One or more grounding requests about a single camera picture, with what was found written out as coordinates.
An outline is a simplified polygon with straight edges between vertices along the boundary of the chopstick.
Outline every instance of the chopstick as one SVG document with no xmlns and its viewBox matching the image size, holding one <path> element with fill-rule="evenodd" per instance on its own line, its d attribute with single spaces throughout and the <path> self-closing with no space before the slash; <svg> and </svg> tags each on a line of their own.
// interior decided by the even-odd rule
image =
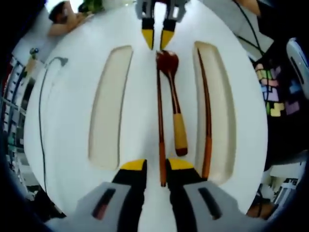
<svg viewBox="0 0 309 232">
<path fill-rule="evenodd" d="M 206 142 L 205 142 L 205 153 L 204 153 L 202 177 L 208 179 L 210 167 L 211 167 L 211 146 L 212 146 L 211 103 L 209 100 L 209 89 L 207 85 L 206 73 L 205 73 L 204 64 L 203 64 L 199 49 L 197 49 L 197 53 L 198 53 L 199 64 L 202 70 L 202 78 L 203 78 L 204 94 L 205 94 L 205 105 L 206 105 Z"/>
<path fill-rule="evenodd" d="M 166 161 L 165 161 L 165 144 L 164 144 L 164 131 L 163 131 L 163 111 L 162 111 L 162 98 L 161 98 L 161 82 L 160 70 L 156 69 L 157 78 L 157 93 L 158 93 L 158 116 L 159 116 L 159 165 L 160 165 L 160 182 L 161 186 L 166 186 Z"/>
</svg>

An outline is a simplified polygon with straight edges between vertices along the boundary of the spoon handle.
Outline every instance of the spoon handle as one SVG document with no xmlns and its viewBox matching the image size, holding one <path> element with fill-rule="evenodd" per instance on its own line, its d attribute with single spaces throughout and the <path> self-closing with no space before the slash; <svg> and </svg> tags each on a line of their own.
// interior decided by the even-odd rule
<svg viewBox="0 0 309 232">
<path fill-rule="evenodd" d="M 173 121 L 174 121 L 174 137 L 175 137 L 175 149 L 177 156 L 185 156 L 188 153 L 187 135 L 184 127 L 183 116 L 180 111 L 180 105 L 178 103 L 175 83 L 171 74 L 169 73 L 170 90 L 172 93 L 173 102 Z"/>
</svg>

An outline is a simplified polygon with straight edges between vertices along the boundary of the white table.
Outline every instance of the white table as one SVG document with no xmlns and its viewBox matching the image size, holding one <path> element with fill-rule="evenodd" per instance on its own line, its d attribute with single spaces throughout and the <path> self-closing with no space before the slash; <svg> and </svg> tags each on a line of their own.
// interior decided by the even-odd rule
<svg viewBox="0 0 309 232">
<path fill-rule="evenodd" d="M 155 49 L 159 48 L 164 9 L 157 4 Z M 187 131 L 189 154 L 186 159 L 194 162 L 197 140 L 197 89 L 192 51 L 195 41 L 203 41 L 218 48 L 235 102 L 234 172 L 220 187 L 235 197 L 240 210 L 246 213 L 258 189 L 267 152 L 267 118 L 260 86 L 246 51 L 224 22 L 197 0 L 188 3 L 186 9 L 182 23 L 177 25 L 174 38 L 166 48 L 180 59 L 176 89 Z M 113 179 L 116 171 L 100 170 L 89 163 L 88 134 L 92 102 L 104 63 L 114 47 L 123 45 L 133 47 L 133 57 L 122 111 L 120 165 L 140 158 L 148 160 L 140 231 L 176 231 L 169 190 L 159 184 L 155 49 L 148 49 L 133 5 L 95 16 L 67 35 L 48 59 L 61 56 L 67 57 L 69 62 L 61 70 L 57 61 L 51 65 L 42 96 L 47 193 L 65 214 L 70 214 L 81 197 L 101 182 Z M 44 72 L 39 74 L 34 86 L 25 122 L 26 156 L 42 186 L 38 98 Z M 167 78 L 161 85 L 166 153 L 170 154 L 175 151 Z"/>
</svg>

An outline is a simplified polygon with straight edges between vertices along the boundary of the beige slot insert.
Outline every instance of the beige slot insert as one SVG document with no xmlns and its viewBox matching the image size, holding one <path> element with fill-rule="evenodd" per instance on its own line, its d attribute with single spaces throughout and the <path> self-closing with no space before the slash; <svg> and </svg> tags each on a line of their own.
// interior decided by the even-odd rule
<svg viewBox="0 0 309 232">
<path fill-rule="evenodd" d="M 111 51 L 100 77 L 92 108 L 89 160 L 102 169 L 119 165 L 121 110 L 133 50 L 131 46 Z"/>
<path fill-rule="evenodd" d="M 209 180 L 226 182 L 233 173 L 236 151 L 236 120 L 228 76 L 218 49 L 208 43 L 195 42 L 194 68 L 197 84 L 198 127 L 196 169 L 201 174 L 206 141 L 206 105 L 201 66 L 203 61 L 210 96 L 212 151 Z"/>
</svg>

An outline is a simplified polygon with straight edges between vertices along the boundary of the yellow handle grip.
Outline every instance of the yellow handle grip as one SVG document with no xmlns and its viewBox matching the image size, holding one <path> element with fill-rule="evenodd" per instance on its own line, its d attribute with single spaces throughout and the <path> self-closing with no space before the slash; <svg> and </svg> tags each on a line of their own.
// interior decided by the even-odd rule
<svg viewBox="0 0 309 232">
<path fill-rule="evenodd" d="M 182 114 L 174 114 L 174 136 L 177 156 L 185 156 L 188 153 L 188 142 Z"/>
</svg>

